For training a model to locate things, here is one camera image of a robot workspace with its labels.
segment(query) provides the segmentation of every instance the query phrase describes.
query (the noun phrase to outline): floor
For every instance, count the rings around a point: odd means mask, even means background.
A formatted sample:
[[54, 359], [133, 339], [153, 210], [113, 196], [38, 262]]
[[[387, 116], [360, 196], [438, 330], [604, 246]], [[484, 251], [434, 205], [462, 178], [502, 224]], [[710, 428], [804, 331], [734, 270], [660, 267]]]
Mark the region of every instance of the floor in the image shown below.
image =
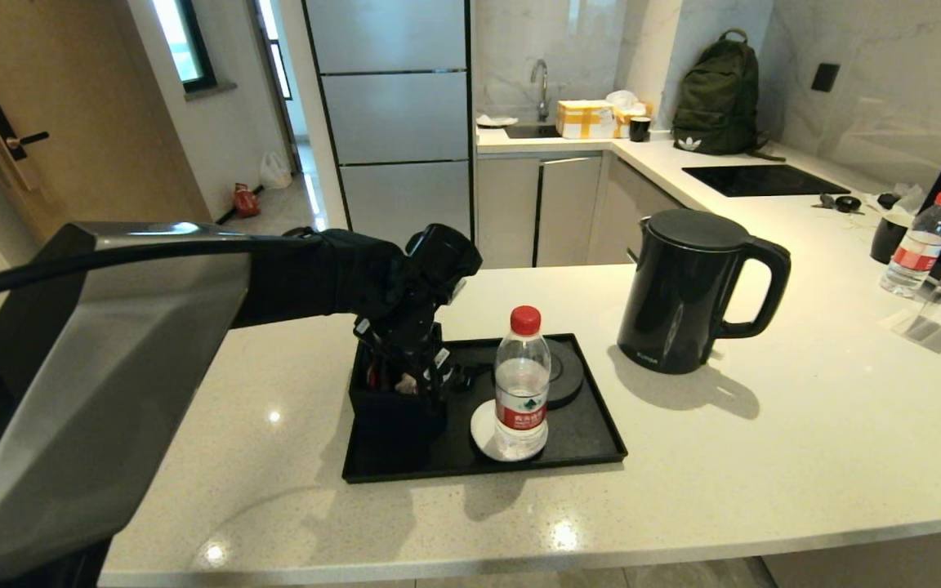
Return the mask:
[[224, 227], [245, 234], [283, 234], [296, 227], [325, 228], [321, 215], [321, 187], [318, 183], [318, 168], [314, 164], [309, 144], [298, 144], [297, 153], [302, 174], [295, 175], [285, 189], [265, 189], [258, 194], [261, 213], [247, 219], [232, 216]]
[[364, 581], [321, 588], [777, 588], [759, 558], [568, 572]]

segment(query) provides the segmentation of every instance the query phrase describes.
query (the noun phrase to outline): black cable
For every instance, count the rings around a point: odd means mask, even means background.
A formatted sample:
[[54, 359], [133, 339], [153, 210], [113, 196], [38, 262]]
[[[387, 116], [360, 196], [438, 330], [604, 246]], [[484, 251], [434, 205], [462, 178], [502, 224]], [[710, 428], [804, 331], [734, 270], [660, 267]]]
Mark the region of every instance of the black cable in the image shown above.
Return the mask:
[[164, 260], [168, 257], [219, 256], [226, 253], [277, 252], [286, 246], [310, 245], [305, 238], [248, 238], [234, 241], [183, 241], [135, 245], [83, 253], [81, 256], [60, 260], [33, 261], [0, 272], [0, 292], [28, 286], [46, 279], [86, 272], [111, 265], [131, 264], [134, 261]]

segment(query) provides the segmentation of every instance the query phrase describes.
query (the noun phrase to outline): black kettle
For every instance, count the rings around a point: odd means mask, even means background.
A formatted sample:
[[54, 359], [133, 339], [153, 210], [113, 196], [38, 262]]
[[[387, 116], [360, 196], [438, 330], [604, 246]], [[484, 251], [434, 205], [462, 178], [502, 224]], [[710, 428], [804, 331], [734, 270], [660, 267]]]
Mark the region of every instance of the black kettle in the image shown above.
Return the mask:
[[[707, 363], [714, 340], [754, 337], [769, 326], [791, 274], [791, 253], [751, 237], [710, 212], [664, 211], [640, 220], [644, 234], [619, 349], [656, 372], [688, 373]], [[753, 323], [725, 323], [725, 309], [746, 260], [772, 271]]]

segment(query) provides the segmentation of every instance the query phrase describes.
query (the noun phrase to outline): refrigerator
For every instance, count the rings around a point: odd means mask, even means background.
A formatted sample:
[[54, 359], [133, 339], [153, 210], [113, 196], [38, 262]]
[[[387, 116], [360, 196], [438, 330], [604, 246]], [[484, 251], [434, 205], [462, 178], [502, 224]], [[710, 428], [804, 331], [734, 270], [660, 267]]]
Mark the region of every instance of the refrigerator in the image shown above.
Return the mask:
[[351, 229], [471, 237], [466, 0], [304, 0]]

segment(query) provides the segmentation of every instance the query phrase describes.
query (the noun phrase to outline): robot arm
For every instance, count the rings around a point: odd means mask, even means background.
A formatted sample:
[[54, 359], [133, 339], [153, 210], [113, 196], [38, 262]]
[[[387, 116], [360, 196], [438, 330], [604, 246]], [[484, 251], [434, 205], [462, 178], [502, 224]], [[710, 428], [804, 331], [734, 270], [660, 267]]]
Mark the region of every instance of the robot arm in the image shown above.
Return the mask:
[[406, 254], [340, 230], [249, 238], [89, 223], [64, 227], [33, 264], [178, 242], [220, 254], [62, 275], [1, 306], [0, 586], [100, 569], [229, 328], [354, 313], [373, 356], [414, 376], [423, 402], [441, 402], [434, 313], [481, 265], [458, 231], [430, 225]]

